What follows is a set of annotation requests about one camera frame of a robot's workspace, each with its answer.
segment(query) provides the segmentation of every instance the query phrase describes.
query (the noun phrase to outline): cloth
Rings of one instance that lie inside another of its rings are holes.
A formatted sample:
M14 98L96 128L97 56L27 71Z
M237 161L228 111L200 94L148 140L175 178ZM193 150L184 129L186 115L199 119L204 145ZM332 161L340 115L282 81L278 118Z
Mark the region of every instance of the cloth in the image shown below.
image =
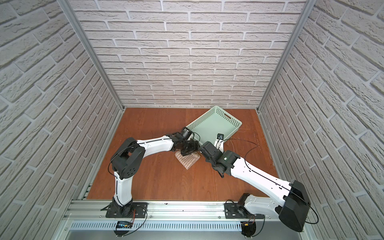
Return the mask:
M197 152L194 152L187 156L181 156L180 151L175 152L176 158L179 162L188 170L197 160L200 159L200 155Z

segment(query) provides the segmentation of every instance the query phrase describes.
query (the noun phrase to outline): brick wall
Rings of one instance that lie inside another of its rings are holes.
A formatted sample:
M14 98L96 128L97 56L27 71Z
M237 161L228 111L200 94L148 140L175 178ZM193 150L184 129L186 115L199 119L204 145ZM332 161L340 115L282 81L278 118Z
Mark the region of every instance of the brick wall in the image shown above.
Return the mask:
M0 238L51 239L117 106L57 2L0 2Z
M384 236L383 3L318 0L261 109L319 239Z
M72 0L128 107L256 108L302 0Z

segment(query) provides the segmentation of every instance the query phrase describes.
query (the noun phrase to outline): perforated basket wall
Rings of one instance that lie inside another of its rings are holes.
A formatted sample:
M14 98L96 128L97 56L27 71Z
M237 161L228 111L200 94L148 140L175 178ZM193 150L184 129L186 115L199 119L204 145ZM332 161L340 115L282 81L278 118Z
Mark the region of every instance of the perforated basket wall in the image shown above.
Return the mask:
M194 136L194 139L199 140L200 145L202 145L206 141L214 144L218 133L224 134L224 139L232 137L241 124L240 120L227 111L219 106L214 106L190 123L187 128L198 134Z

